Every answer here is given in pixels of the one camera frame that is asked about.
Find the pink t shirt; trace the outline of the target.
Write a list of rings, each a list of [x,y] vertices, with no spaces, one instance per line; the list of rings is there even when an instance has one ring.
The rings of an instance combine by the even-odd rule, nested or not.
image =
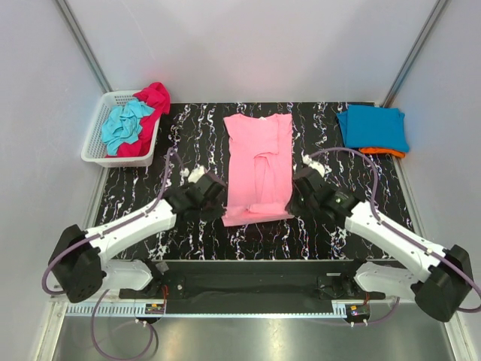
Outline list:
[[[292,196],[292,115],[224,118],[228,132],[228,198],[223,225],[286,220]]]

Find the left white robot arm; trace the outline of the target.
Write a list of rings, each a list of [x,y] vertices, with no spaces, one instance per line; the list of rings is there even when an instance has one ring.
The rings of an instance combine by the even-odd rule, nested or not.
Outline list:
[[[180,187],[170,187],[146,206],[111,223],[82,230],[66,228],[50,257],[46,273],[60,285],[71,303],[96,293],[118,290],[122,297],[154,298],[167,282],[163,271],[142,259],[123,261],[117,255],[160,232],[184,222],[216,220],[225,209],[220,199],[226,185],[198,167]]]

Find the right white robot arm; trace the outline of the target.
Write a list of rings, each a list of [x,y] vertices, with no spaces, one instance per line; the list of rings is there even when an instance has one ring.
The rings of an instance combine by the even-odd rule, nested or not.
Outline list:
[[[355,289],[414,301],[431,318],[448,322],[473,289],[468,252],[427,241],[383,214],[368,201],[324,181],[320,168],[304,167],[293,177],[288,210],[314,216],[358,235],[387,252],[400,268],[355,260],[340,276],[346,293]]]

